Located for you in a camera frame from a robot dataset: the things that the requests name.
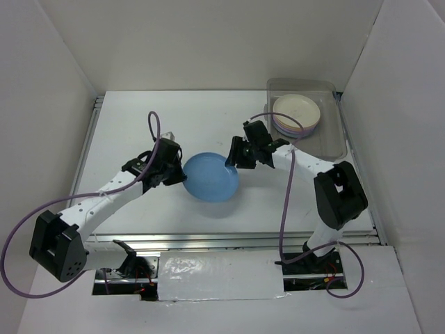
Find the plastic container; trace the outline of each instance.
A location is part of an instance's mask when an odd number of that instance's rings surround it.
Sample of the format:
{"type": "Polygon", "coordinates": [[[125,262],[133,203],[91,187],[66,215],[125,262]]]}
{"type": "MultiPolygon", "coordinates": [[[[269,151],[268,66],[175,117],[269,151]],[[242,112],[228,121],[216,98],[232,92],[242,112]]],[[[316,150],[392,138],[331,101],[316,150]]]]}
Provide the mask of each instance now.
{"type": "MultiPolygon", "coordinates": [[[[297,147],[300,150],[328,161],[342,159],[348,154],[334,85],[327,81],[269,79],[267,89],[265,112],[273,112],[275,101],[287,94],[300,94],[308,97],[320,108],[321,118],[314,132],[297,142],[297,147]]],[[[283,138],[290,142],[295,141],[294,138],[285,136],[276,130],[272,124],[272,115],[266,116],[266,122],[273,139],[283,138]]]]}

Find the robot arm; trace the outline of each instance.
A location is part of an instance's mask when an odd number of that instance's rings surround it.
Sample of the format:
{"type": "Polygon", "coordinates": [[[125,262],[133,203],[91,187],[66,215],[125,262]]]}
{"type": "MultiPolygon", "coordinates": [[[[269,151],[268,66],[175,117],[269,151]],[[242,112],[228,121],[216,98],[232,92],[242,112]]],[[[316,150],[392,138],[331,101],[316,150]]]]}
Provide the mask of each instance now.
{"type": "Polygon", "coordinates": [[[162,136],[158,152],[142,177],[151,151],[123,165],[122,170],[98,191],[98,196],[86,198],[57,214],[43,212],[35,223],[30,256],[61,282],[73,279],[82,270],[114,268],[124,273],[134,266],[147,265],[124,242],[115,240],[87,245],[85,241],[108,217],[151,188],[160,183],[170,186],[183,182],[186,176],[180,152],[172,135],[162,136]],[[138,177],[139,181],[118,191],[138,177]]]}
{"type": "MultiPolygon", "coordinates": [[[[264,123],[259,120],[245,122],[244,132],[245,138],[233,137],[226,165],[254,169],[258,161],[272,168],[290,171],[293,150],[296,156],[294,175],[314,183],[321,221],[305,243],[304,251],[338,241],[344,225],[368,207],[368,200],[354,167],[347,161],[333,164],[297,150],[284,139],[273,141],[264,123]]],[[[322,258],[333,248],[325,247],[314,254],[322,258]]]]}

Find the cable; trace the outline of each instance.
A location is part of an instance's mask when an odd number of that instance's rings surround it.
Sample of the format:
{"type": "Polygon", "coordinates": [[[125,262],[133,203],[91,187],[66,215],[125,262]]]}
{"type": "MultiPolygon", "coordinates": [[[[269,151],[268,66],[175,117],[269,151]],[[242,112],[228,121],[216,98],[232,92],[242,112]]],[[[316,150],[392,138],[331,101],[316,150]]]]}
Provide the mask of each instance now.
{"type": "Polygon", "coordinates": [[[335,267],[335,265],[333,265],[331,262],[327,263],[328,266],[332,267],[334,269],[334,273],[332,274],[333,276],[336,276],[337,274],[337,268],[335,267]]]}
{"type": "Polygon", "coordinates": [[[139,160],[142,160],[142,159],[148,157],[149,154],[150,154],[150,151],[142,152],[141,154],[138,155],[138,159],[139,159],[139,160]]]}
{"type": "Polygon", "coordinates": [[[153,282],[152,282],[152,277],[150,276],[150,274],[148,272],[145,271],[145,269],[142,266],[139,266],[138,268],[140,268],[140,270],[147,276],[148,278],[148,283],[151,286],[154,286],[153,282]]]}
{"type": "MultiPolygon", "coordinates": [[[[111,191],[106,191],[104,192],[104,194],[106,195],[113,195],[114,193],[119,193],[121,191],[127,190],[130,186],[133,186],[135,183],[139,182],[143,177],[144,174],[148,171],[149,167],[152,165],[152,162],[154,160],[154,157],[156,156],[156,153],[158,152],[158,147],[159,147],[159,139],[161,138],[161,121],[159,120],[159,116],[156,112],[154,111],[150,111],[148,113],[148,125],[149,125],[149,129],[150,129],[150,134],[153,136],[153,129],[152,129],[152,124],[151,124],[151,117],[154,116],[156,119],[156,137],[154,138],[156,141],[154,143],[154,147],[153,147],[153,153],[152,156],[150,157],[146,167],[143,169],[142,173],[133,181],[131,181],[128,184],[125,184],[124,186],[121,186],[118,189],[114,189],[111,191]]],[[[79,275],[77,275],[75,278],[73,278],[71,281],[69,281],[66,285],[62,286],[61,288],[54,290],[52,292],[48,292],[46,294],[27,294],[26,292],[20,291],[18,290],[16,287],[14,287],[14,285],[9,281],[7,275],[6,275],[6,269],[5,269],[5,259],[6,259],[6,252],[8,250],[8,247],[11,243],[11,240],[13,239],[15,233],[17,233],[17,231],[19,230],[19,228],[28,220],[30,219],[34,214],[37,214],[38,212],[42,211],[43,209],[46,209],[47,207],[50,207],[51,205],[60,203],[60,202],[66,202],[67,200],[73,200],[76,198],[85,198],[85,197],[97,197],[97,196],[102,196],[102,193],[96,192],[96,193],[80,193],[77,195],[71,195],[71,196],[66,196],[66,197],[62,197],[62,198],[58,198],[56,200],[51,200],[43,205],[40,205],[39,207],[35,208],[33,211],[29,212],[14,228],[13,230],[10,232],[10,234],[8,235],[8,237],[6,238],[5,244],[3,245],[3,249],[1,250],[1,256],[0,256],[0,274],[1,274],[1,278],[3,279],[3,281],[5,282],[6,287],[8,287],[8,289],[10,291],[12,291],[13,293],[15,293],[18,296],[24,297],[24,298],[28,298],[28,299],[41,299],[41,298],[46,298],[46,297],[50,297],[53,296],[55,294],[58,294],[59,292],[65,290],[67,287],[69,287],[71,284],[73,284],[76,280],[78,280],[84,273],[85,271],[82,271],[79,275]]]]}
{"type": "Polygon", "coordinates": [[[108,278],[106,277],[106,270],[102,268],[102,273],[104,273],[105,291],[106,294],[110,294],[110,287],[108,286],[108,278]]]}
{"type": "MultiPolygon", "coordinates": [[[[257,117],[260,117],[260,116],[264,116],[264,115],[279,115],[279,116],[284,116],[284,117],[288,118],[289,120],[292,120],[293,122],[295,122],[295,123],[299,126],[299,128],[301,128],[301,130],[304,131],[304,128],[303,128],[303,126],[301,125],[300,122],[298,122],[296,119],[292,118],[291,116],[289,116],[289,115],[285,115],[285,114],[283,114],[283,113],[258,113],[257,115],[252,116],[252,117],[248,120],[248,122],[250,122],[250,121],[253,120],[254,118],[257,118],[257,117]]],[[[295,146],[295,144],[297,143],[298,139],[299,139],[299,138],[297,138],[297,139],[293,142],[293,145],[294,145],[294,146],[295,146]]],[[[287,260],[287,259],[284,258],[284,251],[283,251],[283,243],[284,243],[284,226],[285,226],[285,224],[286,224],[287,209],[288,209],[288,206],[289,206],[289,199],[290,199],[290,197],[291,197],[291,188],[292,188],[293,170],[295,169],[295,164],[296,164],[296,156],[295,156],[295,151],[294,151],[294,150],[291,151],[291,155],[292,155],[291,170],[290,170],[290,172],[289,172],[289,178],[288,178],[288,181],[287,181],[286,195],[285,195],[285,197],[284,197],[283,213],[282,213],[281,224],[280,224],[279,250],[280,250],[280,258],[281,258],[281,262],[284,263],[284,264],[291,264],[291,263],[298,262],[298,261],[304,259],[304,258],[307,257],[308,255],[310,255],[310,254],[312,254],[313,252],[316,252],[316,251],[318,251],[318,250],[320,250],[320,249],[322,249],[322,248],[330,247],[330,246],[335,246],[335,245],[337,245],[337,244],[340,244],[340,245],[342,245],[342,246],[345,246],[347,249],[349,249],[349,250],[354,254],[354,256],[357,258],[357,261],[359,262],[359,265],[360,265],[360,271],[361,271],[361,276],[360,276],[360,282],[359,282],[359,285],[358,285],[358,286],[355,288],[355,290],[352,291],[350,294],[347,294],[347,295],[344,295],[344,296],[341,296],[341,295],[338,295],[338,294],[334,294],[334,293],[332,293],[332,292],[329,290],[330,285],[331,285],[333,282],[336,282],[336,281],[338,281],[338,280],[343,280],[343,279],[344,279],[343,277],[336,277],[336,278],[331,279],[331,280],[328,282],[328,284],[326,285],[326,291],[328,292],[329,295],[331,295],[331,296],[333,296],[333,297],[335,297],[335,298],[338,298],[338,299],[346,299],[346,298],[350,298],[350,297],[356,295],[356,294],[358,293],[358,291],[359,291],[359,290],[362,288],[362,286],[363,286],[363,282],[364,282],[364,265],[363,265],[363,261],[362,261],[362,259],[360,258],[360,256],[359,256],[359,255],[355,252],[355,250],[353,250],[353,248],[352,248],[351,246],[349,246],[348,244],[346,244],[346,243],[344,243],[344,242],[342,242],[342,241],[333,241],[333,242],[329,242],[329,243],[327,243],[327,244],[323,244],[323,245],[317,246],[317,247],[315,247],[315,248],[313,248],[313,249],[311,249],[311,250],[309,250],[309,251],[307,251],[307,252],[304,252],[303,254],[300,254],[299,256],[297,256],[297,257],[295,257],[295,258],[293,258],[293,259],[287,260]]]]}

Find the red wire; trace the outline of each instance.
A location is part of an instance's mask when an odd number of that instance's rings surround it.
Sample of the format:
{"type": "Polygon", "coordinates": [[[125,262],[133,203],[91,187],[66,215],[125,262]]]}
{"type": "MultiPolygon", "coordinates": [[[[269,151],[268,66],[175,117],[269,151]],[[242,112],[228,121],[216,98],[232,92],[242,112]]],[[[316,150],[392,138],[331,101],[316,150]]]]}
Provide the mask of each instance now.
{"type": "Polygon", "coordinates": [[[145,275],[147,276],[150,285],[153,286],[154,284],[152,282],[152,278],[150,277],[150,275],[146,271],[145,271],[145,275]]]}
{"type": "Polygon", "coordinates": [[[334,268],[334,276],[335,276],[337,274],[337,268],[331,262],[328,262],[327,264],[329,264],[332,268],[334,268]]]}

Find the blue plate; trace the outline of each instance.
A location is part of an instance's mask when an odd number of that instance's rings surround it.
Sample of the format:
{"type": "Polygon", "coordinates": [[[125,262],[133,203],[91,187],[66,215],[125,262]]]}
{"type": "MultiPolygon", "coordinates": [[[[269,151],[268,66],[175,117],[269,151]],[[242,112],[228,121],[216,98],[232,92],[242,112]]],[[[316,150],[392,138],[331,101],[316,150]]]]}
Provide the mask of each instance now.
{"type": "Polygon", "coordinates": [[[187,191],[206,202],[224,202],[238,189],[239,178],[236,168],[224,165],[222,155],[205,152],[191,157],[184,165],[187,191]]]}

